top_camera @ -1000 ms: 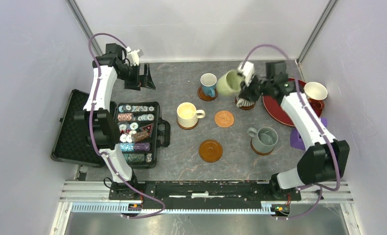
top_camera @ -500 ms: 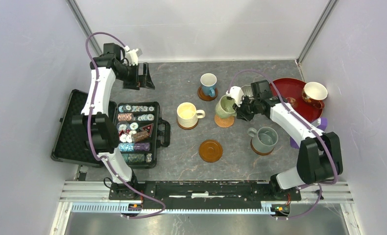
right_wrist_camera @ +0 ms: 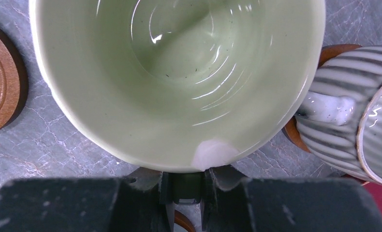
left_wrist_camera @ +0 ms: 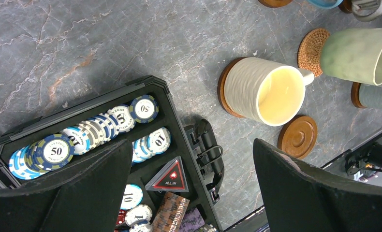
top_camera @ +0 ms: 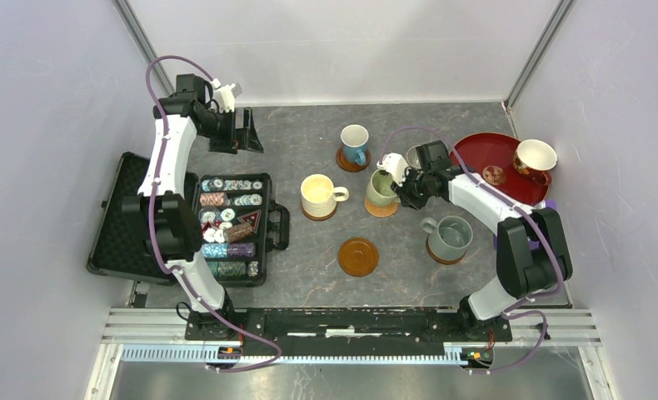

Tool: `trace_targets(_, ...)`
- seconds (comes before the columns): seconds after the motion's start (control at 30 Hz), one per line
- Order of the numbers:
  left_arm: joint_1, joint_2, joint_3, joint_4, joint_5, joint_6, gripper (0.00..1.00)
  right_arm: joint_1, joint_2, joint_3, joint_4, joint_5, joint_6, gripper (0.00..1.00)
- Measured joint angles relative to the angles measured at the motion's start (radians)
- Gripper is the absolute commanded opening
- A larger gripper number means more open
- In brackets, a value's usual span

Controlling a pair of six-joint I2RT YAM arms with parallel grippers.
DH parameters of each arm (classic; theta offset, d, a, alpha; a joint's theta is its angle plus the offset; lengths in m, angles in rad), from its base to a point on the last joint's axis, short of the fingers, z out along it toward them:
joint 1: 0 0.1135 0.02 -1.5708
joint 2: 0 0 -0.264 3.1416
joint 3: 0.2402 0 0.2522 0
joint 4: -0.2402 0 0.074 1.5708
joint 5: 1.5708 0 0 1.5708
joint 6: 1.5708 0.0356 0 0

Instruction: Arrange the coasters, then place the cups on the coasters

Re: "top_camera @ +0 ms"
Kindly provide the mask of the light green mug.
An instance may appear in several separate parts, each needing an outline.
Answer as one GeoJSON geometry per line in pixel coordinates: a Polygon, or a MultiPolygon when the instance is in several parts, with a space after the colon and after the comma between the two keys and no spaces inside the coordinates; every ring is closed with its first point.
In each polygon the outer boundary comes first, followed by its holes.
{"type": "Polygon", "coordinates": [[[372,173],[366,188],[366,197],[376,207],[388,207],[400,202],[398,195],[391,189],[392,176],[382,170],[372,173]]]}

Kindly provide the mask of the woven light brown coaster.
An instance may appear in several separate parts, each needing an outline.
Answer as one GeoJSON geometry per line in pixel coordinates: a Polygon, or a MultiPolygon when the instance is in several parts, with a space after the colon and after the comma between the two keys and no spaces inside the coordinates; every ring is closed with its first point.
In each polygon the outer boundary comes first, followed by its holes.
{"type": "Polygon", "coordinates": [[[366,210],[373,216],[377,218],[387,218],[390,217],[391,215],[394,215],[398,208],[399,208],[399,203],[398,202],[391,202],[387,206],[377,206],[373,204],[368,197],[365,197],[364,199],[364,206],[366,210]]]}

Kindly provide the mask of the white red mug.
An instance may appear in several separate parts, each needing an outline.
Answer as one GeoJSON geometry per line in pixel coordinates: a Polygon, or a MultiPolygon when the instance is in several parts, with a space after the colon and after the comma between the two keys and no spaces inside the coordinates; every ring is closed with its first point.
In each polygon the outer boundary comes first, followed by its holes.
{"type": "Polygon", "coordinates": [[[512,163],[520,175],[546,187],[551,184],[551,170],[557,162],[558,156],[552,146],[540,140],[527,139],[516,147],[512,163]]]}

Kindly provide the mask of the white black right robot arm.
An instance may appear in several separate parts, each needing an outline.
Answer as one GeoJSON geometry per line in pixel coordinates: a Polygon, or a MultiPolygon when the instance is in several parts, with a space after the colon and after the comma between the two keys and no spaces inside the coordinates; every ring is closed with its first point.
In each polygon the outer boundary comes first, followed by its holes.
{"type": "Polygon", "coordinates": [[[561,292],[572,275],[559,213],[508,197],[465,164],[457,150],[437,140],[417,148],[413,168],[399,153],[385,153],[376,166],[391,176],[403,207],[423,208],[441,198],[469,212],[496,235],[496,277],[465,297],[457,330],[468,340],[486,334],[497,317],[510,318],[523,303],[561,292]]]}

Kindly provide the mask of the cream mug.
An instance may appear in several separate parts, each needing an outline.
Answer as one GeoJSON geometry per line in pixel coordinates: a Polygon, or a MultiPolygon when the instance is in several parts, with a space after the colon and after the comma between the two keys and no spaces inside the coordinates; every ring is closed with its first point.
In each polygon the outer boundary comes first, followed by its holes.
{"type": "Polygon", "coordinates": [[[314,216],[327,215],[338,203],[350,198],[346,187],[336,187],[326,175],[312,174],[301,184],[301,205],[314,216]]]}

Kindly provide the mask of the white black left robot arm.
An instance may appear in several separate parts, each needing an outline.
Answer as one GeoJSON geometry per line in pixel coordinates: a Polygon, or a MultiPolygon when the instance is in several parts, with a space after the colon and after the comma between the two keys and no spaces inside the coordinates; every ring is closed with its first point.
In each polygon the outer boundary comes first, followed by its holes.
{"type": "Polygon", "coordinates": [[[185,199],[184,181],[198,136],[208,138],[215,153],[263,151],[251,109],[243,111],[243,127],[236,125],[241,92],[237,83],[183,74],[177,76],[175,92],[154,97],[155,142],[149,167],[136,195],[122,203],[145,250],[163,273],[182,285],[194,312],[209,313],[205,327],[221,340],[236,332],[237,316],[227,290],[202,256],[202,228],[185,199]]]}

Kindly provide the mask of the blue patterned mug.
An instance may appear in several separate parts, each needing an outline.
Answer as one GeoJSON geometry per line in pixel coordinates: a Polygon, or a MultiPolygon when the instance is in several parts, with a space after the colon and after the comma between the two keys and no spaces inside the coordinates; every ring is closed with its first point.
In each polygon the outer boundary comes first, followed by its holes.
{"type": "Polygon", "coordinates": [[[368,164],[367,129],[358,124],[348,125],[341,130],[340,138],[345,159],[365,167],[368,164]]]}

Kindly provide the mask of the grey ribbed mug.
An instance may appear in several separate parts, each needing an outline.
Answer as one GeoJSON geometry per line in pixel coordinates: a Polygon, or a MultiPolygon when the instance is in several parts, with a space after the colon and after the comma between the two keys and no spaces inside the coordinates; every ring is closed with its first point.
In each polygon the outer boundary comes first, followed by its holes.
{"type": "Polygon", "coordinates": [[[417,148],[418,145],[410,147],[405,154],[405,159],[412,168],[421,169],[421,162],[419,159],[417,148]]]}

